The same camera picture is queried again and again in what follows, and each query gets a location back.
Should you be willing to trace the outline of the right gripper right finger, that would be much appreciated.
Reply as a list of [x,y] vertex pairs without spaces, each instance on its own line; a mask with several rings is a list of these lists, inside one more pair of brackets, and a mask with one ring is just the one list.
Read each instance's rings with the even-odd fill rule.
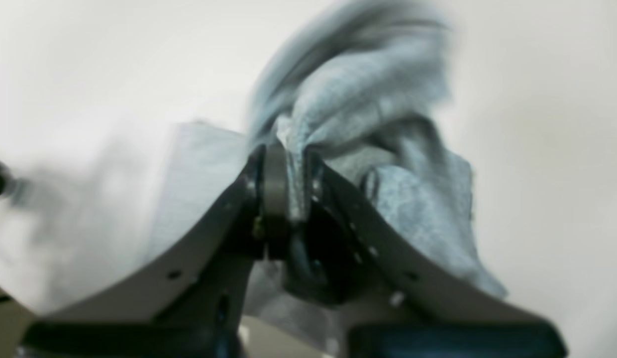
[[307,153],[306,242],[343,358],[565,358],[549,320],[492,297],[411,247],[363,193]]

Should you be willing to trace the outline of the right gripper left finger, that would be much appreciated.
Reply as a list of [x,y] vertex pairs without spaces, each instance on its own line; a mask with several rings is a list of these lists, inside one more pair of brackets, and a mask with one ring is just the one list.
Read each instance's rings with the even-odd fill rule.
[[110,288],[42,317],[22,358],[244,358],[238,330],[249,276],[284,218],[286,156],[261,145],[200,220]]

